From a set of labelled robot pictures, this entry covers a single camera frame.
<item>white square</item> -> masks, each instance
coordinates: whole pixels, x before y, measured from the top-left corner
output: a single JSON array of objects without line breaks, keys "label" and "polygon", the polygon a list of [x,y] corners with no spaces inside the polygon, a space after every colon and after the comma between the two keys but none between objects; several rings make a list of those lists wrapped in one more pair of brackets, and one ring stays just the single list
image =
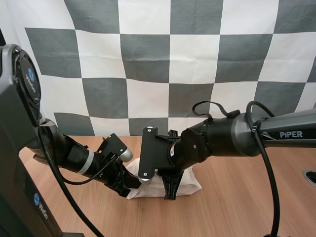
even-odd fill
[{"label": "white square", "polygon": [[76,30],[83,78],[125,78],[119,34]]},{"label": "white square", "polygon": [[316,82],[306,83],[295,112],[310,110],[316,104]]},{"label": "white square", "polygon": [[221,35],[272,34],[278,0],[225,0]]},{"label": "white square", "polygon": [[170,0],[118,0],[121,34],[170,34]]},{"label": "white square", "polygon": [[169,84],[127,79],[129,118],[167,118]]},{"label": "white square", "polygon": [[95,136],[129,136],[128,118],[95,118],[90,117]]},{"label": "white square", "polygon": [[[246,111],[247,104],[254,100],[257,88],[256,81],[226,82],[214,84],[211,101],[221,104],[226,112]],[[210,114],[213,118],[225,117],[219,108],[211,104]]]},{"label": "white square", "polygon": [[47,119],[55,121],[54,113],[89,116],[81,78],[39,77],[41,104]]},{"label": "white square", "polygon": [[316,32],[276,34],[259,81],[306,82],[316,56]]},{"label": "white square", "polygon": [[71,29],[74,23],[63,0],[9,0],[16,22],[27,28]]},{"label": "white square", "polygon": [[192,127],[200,122],[203,122],[207,118],[196,117],[196,118],[169,118],[168,119],[168,130],[178,131],[178,136],[181,135],[182,131],[189,127]]},{"label": "white square", "polygon": [[170,83],[214,83],[219,35],[171,35]]}]

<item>white fabric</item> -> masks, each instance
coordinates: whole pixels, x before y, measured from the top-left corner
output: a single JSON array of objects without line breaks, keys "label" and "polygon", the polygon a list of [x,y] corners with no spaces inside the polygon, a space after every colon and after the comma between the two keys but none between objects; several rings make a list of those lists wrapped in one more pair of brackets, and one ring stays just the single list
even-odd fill
[{"label": "white fabric", "polygon": [[[126,168],[134,175],[138,174],[139,158],[131,162]],[[186,169],[183,173],[177,196],[191,195],[200,190],[202,186],[199,184],[193,174],[192,167]],[[127,199],[140,197],[164,197],[165,190],[162,178],[155,175],[150,184],[142,184],[138,189],[131,189]]]}]

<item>black robotic arm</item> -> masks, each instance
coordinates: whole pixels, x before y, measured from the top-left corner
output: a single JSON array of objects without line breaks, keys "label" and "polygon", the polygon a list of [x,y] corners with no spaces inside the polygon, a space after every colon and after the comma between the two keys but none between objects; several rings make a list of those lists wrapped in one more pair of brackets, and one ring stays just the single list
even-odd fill
[{"label": "black robotic arm", "polygon": [[[138,188],[140,182],[150,183],[157,173],[163,179],[165,199],[175,199],[183,171],[193,164],[201,163],[209,156],[253,157],[261,153],[274,191],[276,184],[264,146],[316,147],[316,109],[274,117],[258,102],[250,102],[245,114],[239,111],[227,113],[221,105],[214,103],[225,118],[215,119],[205,114],[204,122],[187,128],[181,137],[177,131],[171,130],[168,136],[161,136],[157,128],[145,128],[137,178],[122,164],[129,161],[132,154],[115,134],[104,139],[99,149],[92,152],[87,146],[61,134],[51,121],[40,124],[40,81],[26,52],[16,45],[0,47],[0,65],[0,128],[4,131],[0,134],[14,141],[16,150],[27,146],[36,154],[36,160],[49,163],[69,202],[97,236],[102,234],[78,209],[64,182],[78,185],[95,179],[126,197],[130,188]],[[253,105],[261,107],[273,118],[254,119]],[[196,106],[193,111],[199,116]],[[89,179],[80,183],[66,180],[58,166]],[[274,204],[271,236],[275,237],[279,219],[277,192]]]}]

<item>black and white checkered pattern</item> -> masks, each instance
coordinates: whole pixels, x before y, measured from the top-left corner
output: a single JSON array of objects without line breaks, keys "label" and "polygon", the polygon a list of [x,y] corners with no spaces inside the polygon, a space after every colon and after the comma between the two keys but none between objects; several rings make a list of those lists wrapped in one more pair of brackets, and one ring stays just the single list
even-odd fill
[{"label": "black and white checkered pattern", "polygon": [[258,100],[276,115],[315,107],[313,0],[8,5],[37,61],[45,115],[67,135],[181,132],[204,119],[191,112],[202,100],[242,112]]}]

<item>wooden table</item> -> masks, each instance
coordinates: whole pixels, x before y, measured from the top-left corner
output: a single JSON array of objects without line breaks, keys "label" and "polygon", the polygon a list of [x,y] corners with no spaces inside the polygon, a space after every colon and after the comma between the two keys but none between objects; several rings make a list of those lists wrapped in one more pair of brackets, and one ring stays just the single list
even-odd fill
[{"label": "wooden table", "polygon": [[[95,151],[102,137],[74,137]],[[140,155],[141,137],[121,137],[134,157]],[[278,184],[281,237],[316,236],[316,187],[302,175],[316,169],[316,149],[269,148]],[[20,153],[61,229],[94,236],[71,208],[49,166]],[[62,170],[74,181],[85,177]],[[86,216],[105,237],[262,237],[272,226],[273,202],[261,156],[210,157],[194,167],[203,189],[176,201],[163,198],[126,200],[102,183],[67,185]]]}]

